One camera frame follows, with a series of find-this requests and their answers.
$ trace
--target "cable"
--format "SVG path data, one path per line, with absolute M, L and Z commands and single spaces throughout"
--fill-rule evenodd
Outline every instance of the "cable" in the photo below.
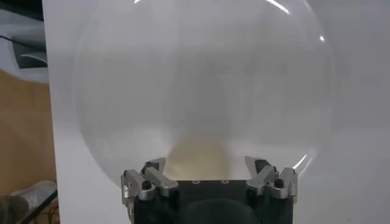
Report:
M 22 42 L 20 42 L 20 41 L 13 40 L 13 39 L 11 39 L 11 38 L 9 38 L 9 37 L 6 37 L 6 36 L 3 36 L 3 35 L 0 35 L 0 38 L 5 39 L 5 40 L 7 40 L 7 41 L 11 41 L 11 42 L 13 42 L 13 43 L 15 43 L 15 44 L 22 45 L 22 46 L 24 46 L 24 47 L 29 47 L 29 48 L 31 48 L 31 49 L 33 49 L 33 50 L 35 50 L 35 51 L 44 51 L 44 49 L 41 48 L 41 47 L 36 47 L 36 46 L 33 46 L 33 45 L 29 45 L 29 44 L 26 44 L 26 43 L 22 43 Z
M 49 224 L 52 224 L 53 222 L 53 216 L 55 215 L 55 212 L 58 210 L 59 206 L 54 206 L 53 208 L 51 208 L 48 212 L 48 222 Z

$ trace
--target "shoe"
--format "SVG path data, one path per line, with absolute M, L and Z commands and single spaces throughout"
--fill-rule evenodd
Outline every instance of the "shoe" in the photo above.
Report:
M 10 196 L 26 199 L 29 209 L 33 209 L 42 204 L 55 190 L 57 190 L 57 185 L 54 181 L 41 181 L 26 189 L 12 192 Z

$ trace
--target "black screw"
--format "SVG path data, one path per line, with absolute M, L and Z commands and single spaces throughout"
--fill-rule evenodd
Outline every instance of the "black screw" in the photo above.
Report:
M 283 188 L 283 186 L 285 185 L 285 182 L 282 179 L 278 178 L 274 181 L 274 185 L 277 188 Z
M 149 180 L 142 182 L 142 190 L 149 190 L 150 188 L 152 188 L 152 182 Z

